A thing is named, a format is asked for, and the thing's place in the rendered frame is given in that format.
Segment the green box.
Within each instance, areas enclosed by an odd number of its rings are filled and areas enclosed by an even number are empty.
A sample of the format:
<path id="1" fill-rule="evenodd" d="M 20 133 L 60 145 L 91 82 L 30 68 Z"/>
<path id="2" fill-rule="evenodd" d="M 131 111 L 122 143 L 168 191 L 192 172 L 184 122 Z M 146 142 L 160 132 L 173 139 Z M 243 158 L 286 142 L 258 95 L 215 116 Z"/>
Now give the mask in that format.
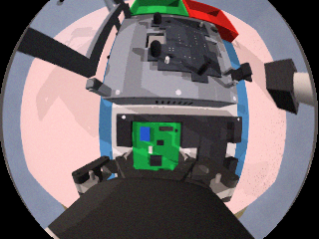
<path id="1" fill-rule="evenodd" d="M 160 12 L 166 15 L 189 17 L 181 0 L 135 0 L 130 9 L 132 16 Z"/>

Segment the green circuit board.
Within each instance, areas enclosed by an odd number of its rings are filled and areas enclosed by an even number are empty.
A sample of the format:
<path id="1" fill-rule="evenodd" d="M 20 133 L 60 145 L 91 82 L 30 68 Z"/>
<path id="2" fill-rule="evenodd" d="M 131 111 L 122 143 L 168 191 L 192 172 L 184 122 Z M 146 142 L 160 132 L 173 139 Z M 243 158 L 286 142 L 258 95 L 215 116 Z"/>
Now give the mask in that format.
<path id="1" fill-rule="evenodd" d="M 174 170 L 179 143 L 180 122 L 133 121 L 134 168 Z"/>

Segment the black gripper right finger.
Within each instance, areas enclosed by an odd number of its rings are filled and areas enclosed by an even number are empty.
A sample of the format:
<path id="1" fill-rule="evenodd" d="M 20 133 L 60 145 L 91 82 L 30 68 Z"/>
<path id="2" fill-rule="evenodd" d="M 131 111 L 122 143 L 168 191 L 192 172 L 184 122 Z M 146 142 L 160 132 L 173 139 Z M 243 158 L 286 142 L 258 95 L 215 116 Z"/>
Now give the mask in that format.
<path id="1" fill-rule="evenodd" d="M 164 179 L 185 181 L 187 177 L 193 178 L 195 175 L 199 175 L 224 203 L 230 201 L 239 179 L 238 175 L 211 158 L 205 157 L 196 161 L 196 158 L 190 157 L 182 150 L 178 152 L 178 165 L 174 170 L 170 170 Z"/>

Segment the red open tray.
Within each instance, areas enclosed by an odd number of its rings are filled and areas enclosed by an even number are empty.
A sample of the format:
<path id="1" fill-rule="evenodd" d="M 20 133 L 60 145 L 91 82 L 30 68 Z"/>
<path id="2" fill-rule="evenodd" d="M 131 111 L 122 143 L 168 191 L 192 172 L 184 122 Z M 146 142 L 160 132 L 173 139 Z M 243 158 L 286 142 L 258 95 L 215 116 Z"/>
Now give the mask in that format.
<path id="1" fill-rule="evenodd" d="M 220 9 L 192 0 L 182 1 L 189 18 L 214 24 L 214 26 L 218 29 L 217 31 L 221 39 L 231 43 L 239 35 Z"/>

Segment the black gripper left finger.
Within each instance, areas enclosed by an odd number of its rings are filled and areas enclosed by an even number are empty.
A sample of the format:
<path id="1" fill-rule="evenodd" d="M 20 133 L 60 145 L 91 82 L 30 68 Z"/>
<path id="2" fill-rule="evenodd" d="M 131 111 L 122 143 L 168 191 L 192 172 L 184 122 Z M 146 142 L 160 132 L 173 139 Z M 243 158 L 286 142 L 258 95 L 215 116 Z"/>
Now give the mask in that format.
<path id="1" fill-rule="evenodd" d="M 81 196 L 93 185 L 107 180 L 112 173 L 123 178 L 143 177 L 133 164 L 133 150 L 125 152 L 122 156 L 116 156 L 115 159 L 104 155 L 73 171 L 72 177 Z"/>

